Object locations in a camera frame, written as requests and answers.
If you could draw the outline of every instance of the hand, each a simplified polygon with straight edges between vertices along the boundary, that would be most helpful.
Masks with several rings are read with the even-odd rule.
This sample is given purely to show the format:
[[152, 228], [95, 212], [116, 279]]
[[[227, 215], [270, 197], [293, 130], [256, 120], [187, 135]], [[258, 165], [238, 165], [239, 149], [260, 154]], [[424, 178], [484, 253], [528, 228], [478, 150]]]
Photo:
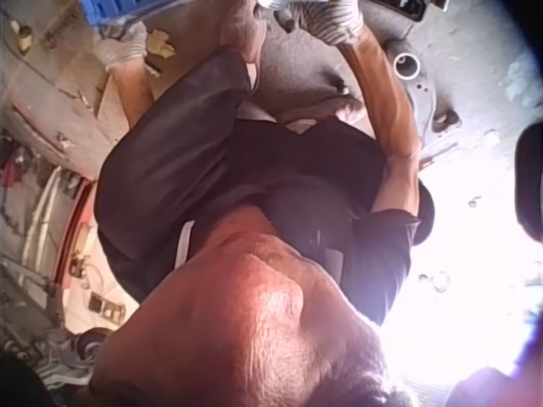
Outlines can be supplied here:
[[274, 13], [279, 25], [290, 32], [298, 25], [328, 45], [359, 41], [364, 26], [358, 0], [328, 0], [325, 3], [290, 3]]
[[115, 64], [147, 55], [147, 29], [142, 22], [117, 36], [109, 32], [94, 32], [94, 52], [109, 72]]

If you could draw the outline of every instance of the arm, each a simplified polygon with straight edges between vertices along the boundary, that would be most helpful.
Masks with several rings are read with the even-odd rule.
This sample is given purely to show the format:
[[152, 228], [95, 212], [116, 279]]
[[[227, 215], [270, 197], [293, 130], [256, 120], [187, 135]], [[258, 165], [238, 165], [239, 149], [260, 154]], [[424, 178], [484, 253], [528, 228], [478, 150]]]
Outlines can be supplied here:
[[339, 51], [361, 87], [377, 142], [387, 158], [372, 212], [403, 209], [417, 216], [421, 141], [413, 109], [375, 36], [364, 27], [359, 38], [355, 44], [340, 45]]
[[111, 70], [130, 128], [136, 125], [154, 103], [144, 64], [143, 58], [130, 59], [116, 64]]

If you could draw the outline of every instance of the metal pipe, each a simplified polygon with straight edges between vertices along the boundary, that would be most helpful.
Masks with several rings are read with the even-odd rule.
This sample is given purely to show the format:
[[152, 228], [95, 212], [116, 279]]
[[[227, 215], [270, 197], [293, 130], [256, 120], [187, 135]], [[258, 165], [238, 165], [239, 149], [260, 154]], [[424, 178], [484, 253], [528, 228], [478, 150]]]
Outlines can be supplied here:
[[[48, 183], [45, 185], [45, 188], [43, 188], [42, 195], [40, 196], [40, 200], [38, 201], [36, 205], [36, 209], [34, 209], [34, 214], [32, 215], [32, 222], [30, 227], [28, 228], [28, 232], [26, 233], [26, 239], [25, 239], [25, 246], [23, 247], [23, 254], [21, 256], [20, 263], [23, 267], [28, 266], [28, 258], [30, 257], [30, 251], [31, 251], [31, 244], [32, 239], [34, 238], [34, 234], [36, 233], [37, 228], [37, 222], [42, 217], [43, 207], [45, 203], [47, 202], [47, 198], [49, 196], [49, 192], [51, 191], [51, 188], [54, 184], [54, 180], [57, 178], [59, 172], [60, 172], [60, 165], [57, 166], [51, 175], [49, 176]], [[19, 284], [22, 286], [25, 282], [25, 277], [20, 276], [19, 278]]]
[[59, 185], [61, 177], [57, 174], [51, 186], [51, 192], [49, 193], [48, 204], [45, 208], [42, 221], [40, 222], [40, 235], [37, 241], [37, 251], [36, 257], [34, 258], [34, 270], [40, 270], [40, 264], [42, 262], [43, 249], [45, 248], [45, 238], [48, 235], [49, 221], [51, 220], [51, 214], [53, 212], [54, 200], [57, 197], [57, 192], [59, 191]]

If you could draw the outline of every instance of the glove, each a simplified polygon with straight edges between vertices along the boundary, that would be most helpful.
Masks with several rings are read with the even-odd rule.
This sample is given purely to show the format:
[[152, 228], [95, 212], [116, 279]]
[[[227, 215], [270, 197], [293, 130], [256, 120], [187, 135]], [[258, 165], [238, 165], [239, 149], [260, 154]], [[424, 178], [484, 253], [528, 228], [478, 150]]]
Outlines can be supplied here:
[[108, 32], [94, 32], [94, 53], [109, 72], [115, 64], [147, 55], [147, 29], [141, 21], [126, 32], [110, 27]]
[[364, 26], [358, 0], [289, 3], [285, 9], [275, 12], [274, 16], [286, 32], [293, 31], [298, 25], [333, 47], [358, 42]]

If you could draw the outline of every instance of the white glove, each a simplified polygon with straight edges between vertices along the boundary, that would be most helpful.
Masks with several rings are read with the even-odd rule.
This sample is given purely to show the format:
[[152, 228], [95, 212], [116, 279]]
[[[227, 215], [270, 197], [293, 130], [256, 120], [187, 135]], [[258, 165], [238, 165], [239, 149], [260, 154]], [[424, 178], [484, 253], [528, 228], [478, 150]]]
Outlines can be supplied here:
[[292, 31], [298, 25], [302, 30], [333, 47], [358, 42], [364, 26], [358, 0], [289, 3], [284, 10], [274, 15], [286, 32]]
[[147, 55], [147, 29], [143, 22], [132, 25], [126, 33], [115, 37], [113, 32], [94, 31], [94, 53], [108, 72], [119, 62], [145, 58]]

